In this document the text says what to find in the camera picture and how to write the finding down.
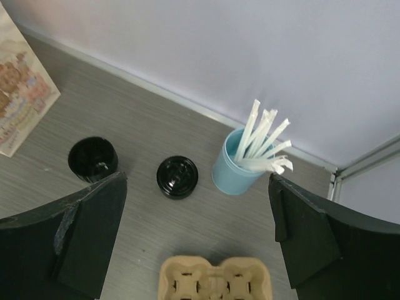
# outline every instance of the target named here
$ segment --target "paper bag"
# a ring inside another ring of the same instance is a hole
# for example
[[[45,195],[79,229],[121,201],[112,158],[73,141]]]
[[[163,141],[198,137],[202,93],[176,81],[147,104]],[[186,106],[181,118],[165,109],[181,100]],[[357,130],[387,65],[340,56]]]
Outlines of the paper bag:
[[[0,3],[0,153],[11,157],[59,95]]]

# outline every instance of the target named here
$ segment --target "blue cup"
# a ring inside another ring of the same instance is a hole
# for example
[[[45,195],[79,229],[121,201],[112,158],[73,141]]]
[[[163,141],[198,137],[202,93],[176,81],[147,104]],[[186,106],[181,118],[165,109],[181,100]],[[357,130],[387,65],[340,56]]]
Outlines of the blue cup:
[[[212,180],[218,189],[228,195],[240,195],[265,172],[248,171],[234,163],[236,151],[242,138],[244,129],[232,131],[224,141],[221,152],[212,167]]]

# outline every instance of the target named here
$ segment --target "black lid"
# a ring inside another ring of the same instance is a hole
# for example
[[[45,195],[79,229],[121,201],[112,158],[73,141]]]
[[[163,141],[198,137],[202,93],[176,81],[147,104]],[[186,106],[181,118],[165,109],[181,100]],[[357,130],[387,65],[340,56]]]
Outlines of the black lid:
[[[68,165],[78,178],[95,183],[118,170],[118,156],[109,141],[92,136],[72,147],[68,155]]]
[[[163,161],[157,170],[157,183],[161,192],[170,199],[188,197],[198,183],[196,165],[183,156],[173,156]]]

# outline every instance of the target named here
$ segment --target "table surface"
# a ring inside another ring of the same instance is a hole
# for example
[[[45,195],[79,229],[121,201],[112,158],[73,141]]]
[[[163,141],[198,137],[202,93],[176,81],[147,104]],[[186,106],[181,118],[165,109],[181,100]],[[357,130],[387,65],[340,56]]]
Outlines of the table surface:
[[[274,241],[268,176],[242,196],[221,193],[211,168],[231,128],[99,70],[31,37],[28,42],[61,91],[12,159],[0,157],[0,218],[49,203],[87,186],[69,170],[78,140],[110,140],[128,177],[128,194],[102,300],[156,299],[161,264],[199,255],[213,264],[233,256],[261,259],[274,299],[297,299],[281,248]],[[183,201],[165,198],[156,183],[163,159],[191,158],[199,182]],[[285,176],[321,196],[330,173],[295,157]]]

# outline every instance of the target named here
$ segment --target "white straw wrapper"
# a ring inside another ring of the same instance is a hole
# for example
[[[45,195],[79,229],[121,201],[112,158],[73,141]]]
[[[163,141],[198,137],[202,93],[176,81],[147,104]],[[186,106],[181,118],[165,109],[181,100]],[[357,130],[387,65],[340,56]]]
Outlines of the white straw wrapper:
[[[268,134],[268,132],[269,132],[274,120],[275,120],[275,117],[276,117],[277,113],[278,113],[278,111],[276,109],[272,109],[269,112],[269,114],[268,114],[268,122],[266,123],[266,125],[264,126],[264,128],[262,129],[262,131],[260,132],[258,137],[256,137],[256,140],[253,142],[253,144],[256,143],[256,145],[254,147],[254,150],[252,152],[250,152],[249,155],[246,156],[246,157],[248,157],[248,158],[256,158],[257,157],[256,153],[259,152],[259,149],[263,145],[263,143],[265,141],[265,138],[266,138],[266,136],[267,136],[267,134]]]
[[[259,126],[257,127],[256,130],[253,131],[253,133],[250,135],[249,140],[247,141],[246,148],[255,140],[256,137],[261,133],[265,125],[268,123],[268,118],[266,117],[265,119],[260,122]]]
[[[281,159],[273,164],[277,164],[278,166],[285,166],[289,170],[293,171],[293,163],[288,159]]]
[[[264,156],[263,153],[268,149],[268,147],[276,140],[276,138],[285,130],[285,128],[290,124],[288,119],[285,119],[281,125],[279,125],[271,136],[262,144],[262,146],[256,151],[254,157],[258,158]]]
[[[268,164],[266,166],[251,166],[247,167],[246,169],[253,172],[275,172],[275,168],[272,164]]]
[[[262,124],[264,122],[264,120],[266,118],[268,118],[268,116],[269,116],[269,112],[265,109],[262,112],[262,117],[261,117],[261,120],[260,120],[260,124]],[[258,148],[260,148],[260,146],[263,144],[263,141],[264,141],[263,131],[264,130],[262,130],[260,132],[260,134],[255,138],[255,140],[249,146],[249,149],[247,150],[247,153],[246,153],[246,157],[247,158],[251,158],[254,155],[254,153],[256,153]]]
[[[240,161],[239,166],[242,168],[247,168],[251,166],[265,166],[267,164],[275,163],[276,161],[280,161],[282,159],[287,159],[287,155],[279,155],[272,159],[265,158],[244,158]]]
[[[282,142],[281,144],[277,145],[274,149],[271,149],[271,150],[267,151],[261,157],[262,158],[269,158],[270,156],[278,153],[279,151],[282,151],[283,149],[285,149],[287,147],[291,147],[291,146],[292,146],[292,143],[290,142],[290,140],[288,140],[286,142]]]
[[[250,134],[254,127],[254,123],[256,122],[258,116],[259,106],[260,106],[260,101],[255,99],[251,108],[249,119],[247,120],[246,126],[244,127],[242,138],[239,142],[239,146],[237,147],[236,155],[234,157],[235,163],[238,163],[243,158],[244,152],[247,148],[248,139],[250,137]]]
[[[278,173],[279,175],[282,175],[285,169],[281,166],[278,166],[277,164],[272,164],[272,167],[274,168],[275,172]]]

